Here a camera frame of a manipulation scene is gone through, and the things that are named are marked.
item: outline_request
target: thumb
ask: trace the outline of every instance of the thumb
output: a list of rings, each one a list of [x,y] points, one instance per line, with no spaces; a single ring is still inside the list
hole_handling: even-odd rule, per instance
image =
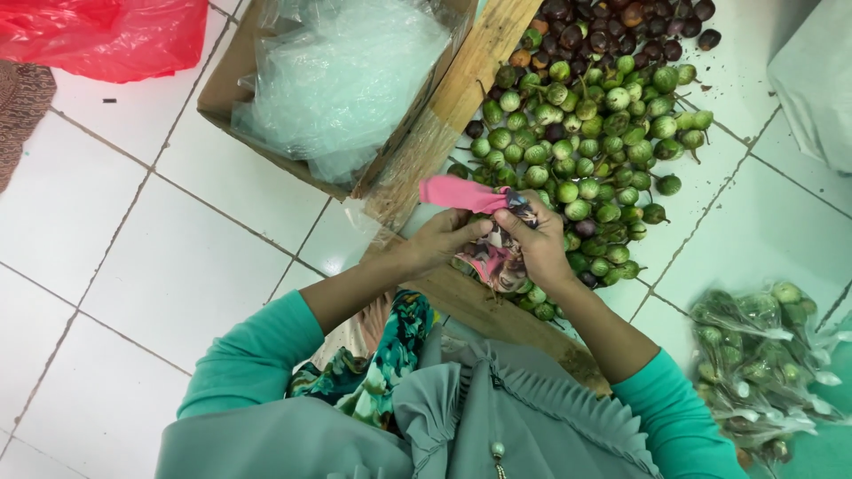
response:
[[[481,238],[483,235],[488,234],[492,228],[493,224],[488,220],[472,222],[471,224],[459,228],[456,231],[449,233],[452,248],[458,248],[465,243]]]
[[[508,231],[522,245],[533,236],[533,231],[519,217],[510,213],[509,210],[497,210],[494,213],[494,219],[497,220],[497,224],[502,229]]]

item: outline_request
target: gray hijab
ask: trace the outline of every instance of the gray hijab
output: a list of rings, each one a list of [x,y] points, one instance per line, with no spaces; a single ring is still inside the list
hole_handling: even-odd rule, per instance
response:
[[[549,356],[485,340],[440,351],[440,325],[417,371],[393,393],[405,439],[298,397],[181,419],[163,433],[157,479],[662,479],[639,418],[598,400]]]

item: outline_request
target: hand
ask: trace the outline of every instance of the hand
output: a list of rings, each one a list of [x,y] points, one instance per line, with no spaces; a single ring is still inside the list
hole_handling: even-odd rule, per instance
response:
[[[557,288],[572,282],[574,278],[565,258],[562,219],[544,206],[534,191],[523,191],[521,195],[529,200],[532,212],[538,219],[538,228],[529,228],[508,210],[497,210],[494,219],[521,243],[530,280],[551,296]]]
[[[393,251],[395,260],[410,279],[428,276],[433,269],[450,261],[463,245],[492,230],[493,224],[488,220],[467,224],[469,217],[470,211],[456,208],[432,216],[411,239]]]

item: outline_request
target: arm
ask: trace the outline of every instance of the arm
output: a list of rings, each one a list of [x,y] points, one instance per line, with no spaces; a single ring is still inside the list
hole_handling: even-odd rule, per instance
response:
[[[538,228],[506,210],[497,223],[521,243],[530,279],[553,298],[589,347],[613,392],[641,417],[647,447],[666,479],[747,477],[734,445],[718,427],[674,361],[642,332],[622,320],[574,276],[563,249],[562,220],[535,193]]]
[[[458,247],[491,231],[489,221],[464,226],[466,219],[459,210],[443,211],[390,253],[291,291],[215,339],[196,363],[177,417],[283,399],[293,367],[326,334],[393,286],[428,274]]]

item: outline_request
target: pink cloth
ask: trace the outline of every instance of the pink cloth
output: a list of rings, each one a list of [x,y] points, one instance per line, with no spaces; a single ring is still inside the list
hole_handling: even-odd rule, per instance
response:
[[[509,208],[505,191],[494,193],[494,190],[469,182],[458,176],[432,176],[420,181],[420,201],[446,208],[459,208],[474,213],[491,215],[500,208]]]
[[[420,200],[487,215],[506,208],[530,228],[538,226],[526,199],[509,187],[494,190],[458,176],[433,176],[420,181]],[[521,245],[496,222],[490,233],[465,245],[456,257],[470,264],[482,282],[495,291],[516,291],[527,282],[527,268],[524,266]]]

